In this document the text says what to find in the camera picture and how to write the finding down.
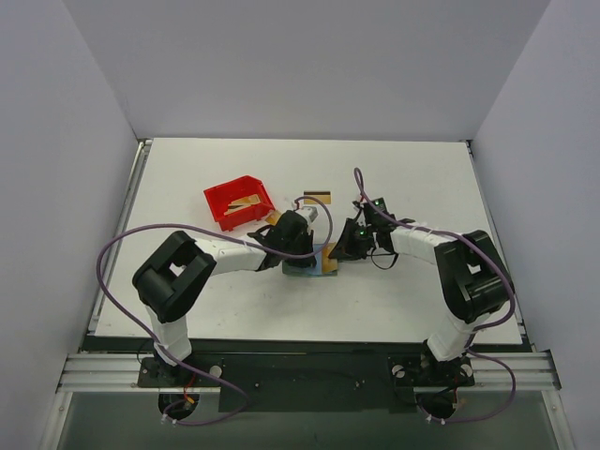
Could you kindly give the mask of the gold VIP card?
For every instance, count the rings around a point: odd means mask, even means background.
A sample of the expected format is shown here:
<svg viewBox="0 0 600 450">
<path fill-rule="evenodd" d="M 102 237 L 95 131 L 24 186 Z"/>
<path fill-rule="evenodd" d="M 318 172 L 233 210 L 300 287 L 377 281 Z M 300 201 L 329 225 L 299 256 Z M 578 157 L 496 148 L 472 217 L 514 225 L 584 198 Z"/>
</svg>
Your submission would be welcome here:
<svg viewBox="0 0 600 450">
<path fill-rule="evenodd" d="M 281 217 L 281 213 L 279 211 L 273 211 L 268 217 L 265 218 L 265 221 L 270 224 L 275 226 L 279 219 Z"/>
<path fill-rule="evenodd" d="M 329 243 L 322 251 L 321 268 L 324 276 L 334 274 L 338 270 L 338 260 L 330 256 L 335 246 L 335 243 Z"/>
</svg>

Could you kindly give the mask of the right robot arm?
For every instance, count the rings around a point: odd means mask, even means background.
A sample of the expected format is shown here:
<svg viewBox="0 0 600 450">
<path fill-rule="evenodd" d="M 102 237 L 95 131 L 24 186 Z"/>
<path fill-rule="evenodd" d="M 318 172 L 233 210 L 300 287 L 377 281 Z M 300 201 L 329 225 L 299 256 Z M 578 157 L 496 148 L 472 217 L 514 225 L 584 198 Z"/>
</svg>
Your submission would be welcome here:
<svg viewBox="0 0 600 450">
<path fill-rule="evenodd" d="M 395 259 L 414 257 L 437 269 L 446 313 L 425 340 L 418 369 L 425 381 L 440 383 L 452 373 L 452 363 L 461 362 L 484 322 L 514 303 L 514 285 L 500 255 L 482 230 L 435 232 L 411 219 L 398 220 L 382 197 L 354 206 L 357 214 L 346 219 L 331 259 L 364 260 L 381 248 Z"/>
</svg>

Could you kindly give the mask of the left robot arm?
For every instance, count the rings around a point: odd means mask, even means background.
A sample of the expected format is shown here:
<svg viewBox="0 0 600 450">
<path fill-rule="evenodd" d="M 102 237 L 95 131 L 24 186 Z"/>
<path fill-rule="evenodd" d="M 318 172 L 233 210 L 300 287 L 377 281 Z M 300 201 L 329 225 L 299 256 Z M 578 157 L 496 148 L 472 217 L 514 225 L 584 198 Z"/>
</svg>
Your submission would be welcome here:
<svg viewBox="0 0 600 450">
<path fill-rule="evenodd" d="M 132 285 L 146 306 L 151 329 L 157 336 L 156 359 L 159 374 L 169 384 L 187 383 L 193 372 L 187 313 L 192 309 L 211 276 L 231 272 L 261 272 L 279 266 L 281 253 L 292 254 L 292 264 L 311 267 L 316 258 L 301 259 L 313 250 L 310 225 L 318 216 L 313 206 L 286 211 L 274 225 L 265 225 L 248 235 L 275 254 L 226 240 L 194 239 L 185 232 L 173 232 L 142 264 Z"/>
</svg>

